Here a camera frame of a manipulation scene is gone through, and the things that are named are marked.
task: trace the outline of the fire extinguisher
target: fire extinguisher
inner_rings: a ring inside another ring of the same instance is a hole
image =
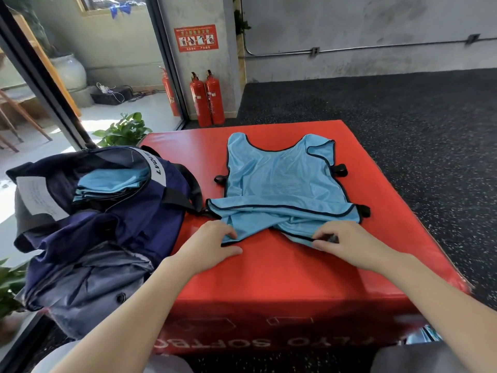
[[[172,114],[174,116],[180,116],[178,106],[174,99],[174,91],[172,90],[171,84],[169,82],[169,77],[167,76],[167,71],[162,67],[159,68],[164,71],[164,73],[162,74],[162,83],[165,87],[165,92],[167,93],[167,97],[169,98],[169,104],[171,105]]]
[[[212,122],[214,124],[223,124],[225,119],[221,86],[219,80],[214,78],[210,70],[207,71],[205,86],[207,87],[207,98],[211,109]]]
[[[198,124],[201,127],[208,127],[212,125],[211,113],[209,111],[209,104],[207,101],[207,94],[205,92],[205,85],[203,81],[198,79],[195,72],[191,73],[190,89],[195,103],[195,110],[197,111]]]

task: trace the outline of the metal conduit pipe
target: metal conduit pipe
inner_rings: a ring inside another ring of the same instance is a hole
[[[240,13],[244,15],[244,3],[243,0],[240,0]],[[466,45],[470,45],[475,42],[484,42],[484,41],[492,41],[497,40],[497,37],[494,38],[480,38],[480,34],[471,34],[466,39],[461,40],[450,40],[450,41],[439,41],[439,42],[426,42],[426,43],[398,43],[398,44],[384,44],[379,46],[360,46],[360,47],[348,47],[348,48],[335,48],[335,49],[320,49],[320,47],[313,47],[311,49],[299,49],[296,51],[285,51],[285,52],[277,52],[274,54],[253,54],[250,52],[246,46],[245,41],[245,31],[244,31],[244,49],[250,56],[245,56],[246,59],[250,58],[267,58],[271,56],[287,56],[287,55],[311,55],[316,56],[317,54],[322,54],[326,52],[339,52],[339,51],[357,51],[359,49],[377,49],[377,48],[392,48],[392,47],[414,47],[414,46],[430,46],[435,44],[454,44],[454,43],[464,43]]]

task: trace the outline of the hand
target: hand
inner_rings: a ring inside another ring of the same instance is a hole
[[[225,235],[237,237],[235,230],[224,222],[207,221],[173,257],[181,260],[188,270],[192,269],[194,275],[211,269],[227,257],[240,255],[243,252],[239,246],[221,247],[221,240]]]
[[[339,243],[320,240],[330,234],[336,235]],[[383,267],[392,264],[393,258],[399,254],[354,221],[327,222],[314,233],[312,238],[316,239],[312,243],[315,249],[336,255],[358,268],[380,274],[383,272]]]

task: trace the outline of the gray wall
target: gray wall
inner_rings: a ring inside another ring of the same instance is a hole
[[[174,28],[186,26],[216,25],[219,49],[209,51],[179,52],[177,43],[171,42],[172,53],[181,79],[188,112],[195,117],[191,98],[191,72],[205,80],[210,69],[221,84],[224,111],[228,117],[238,112],[240,84],[238,78],[237,42],[233,0],[159,0],[167,20],[167,30],[174,37]]]
[[[42,25],[56,46],[72,52],[90,83],[142,87],[162,84],[162,56],[146,7],[112,19],[84,15],[76,0],[34,1]]]
[[[497,0],[243,0],[254,54],[497,36]],[[497,67],[497,41],[245,60],[247,82]]]

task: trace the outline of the window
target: window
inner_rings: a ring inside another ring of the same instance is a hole
[[[145,0],[81,0],[81,4],[84,10],[102,10],[108,9],[112,5],[145,5]]]

